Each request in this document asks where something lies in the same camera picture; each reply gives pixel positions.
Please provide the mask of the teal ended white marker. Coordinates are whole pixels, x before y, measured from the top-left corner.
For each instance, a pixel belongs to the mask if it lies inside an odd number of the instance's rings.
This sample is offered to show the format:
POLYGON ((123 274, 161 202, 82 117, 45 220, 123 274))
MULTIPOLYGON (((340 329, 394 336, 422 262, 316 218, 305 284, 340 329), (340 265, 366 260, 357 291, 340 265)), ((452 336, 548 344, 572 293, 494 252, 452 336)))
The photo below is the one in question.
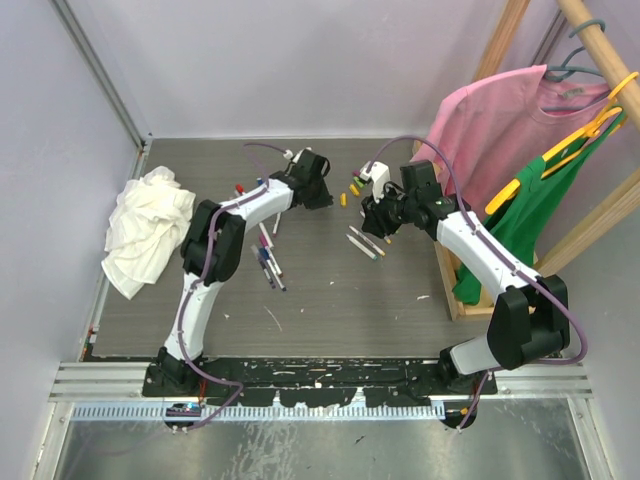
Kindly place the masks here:
POLYGON ((378 259, 378 256, 373 251, 371 251, 369 248, 367 248, 364 244, 362 244, 359 240, 357 240, 352 235, 346 234, 346 238, 349 240, 349 242, 352 245, 354 245, 359 251, 361 251, 363 254, 365 254, 371 260, 376 261, 378 259))

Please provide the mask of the blue ended white marker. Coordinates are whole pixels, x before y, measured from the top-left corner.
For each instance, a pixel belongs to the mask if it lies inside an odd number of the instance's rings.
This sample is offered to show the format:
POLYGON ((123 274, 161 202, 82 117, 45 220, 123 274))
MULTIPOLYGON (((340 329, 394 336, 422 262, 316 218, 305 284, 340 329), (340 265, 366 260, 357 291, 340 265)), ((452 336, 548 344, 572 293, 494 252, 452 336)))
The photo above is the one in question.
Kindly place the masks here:
POLYGON ((269 274, 271 275, 271 278, 273 280, 273 282, 275 283, 275 285, 281 290, 281 291, 286 291, 287 288, 284 285, 283 281, 281 280, 280 276, 278 275, 274 264, 272 263, 272 261, 270 259, 264 259, 263 263, 266 265, 269 274))

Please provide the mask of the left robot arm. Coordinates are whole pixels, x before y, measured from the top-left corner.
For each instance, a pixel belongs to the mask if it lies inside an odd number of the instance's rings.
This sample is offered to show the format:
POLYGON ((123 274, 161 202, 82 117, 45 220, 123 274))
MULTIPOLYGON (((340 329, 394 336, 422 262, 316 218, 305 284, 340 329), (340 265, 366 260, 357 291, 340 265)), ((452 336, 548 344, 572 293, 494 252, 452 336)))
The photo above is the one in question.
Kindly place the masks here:
POLYGON ((178 396, 194 393, 200 379, 213 378, 201 369, 204 334, 214 303, 241 260, 245 234, 259 223, 299 205, 309 210, 333 203, 325 177, 329 160, 309 148, 283 152, 285 170, 234 198, 202 201, 182 242, 183 290, 169 336, 150 363, 145 387, 169 388, 178 396))

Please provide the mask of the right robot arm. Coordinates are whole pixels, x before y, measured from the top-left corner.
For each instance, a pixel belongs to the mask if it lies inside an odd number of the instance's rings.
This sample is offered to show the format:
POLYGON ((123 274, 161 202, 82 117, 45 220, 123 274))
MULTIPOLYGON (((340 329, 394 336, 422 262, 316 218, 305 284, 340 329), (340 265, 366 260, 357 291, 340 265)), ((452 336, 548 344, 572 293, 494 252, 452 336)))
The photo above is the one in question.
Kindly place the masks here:
POLYGON ((557 276, 543 278, 517 260, 455 196, 443 194, 430 162, 401 167, 401 184, 387 165, 372 162, 358 174, 371 186, 362 202, 362 229, 378 238, 413 225, 456 255, 489 293, 494 305, 487 332, 440 352, 437 371, 444 390, 459 394, 474 374, 515 370, 555 358, 570 342, 567 288, 557 276))

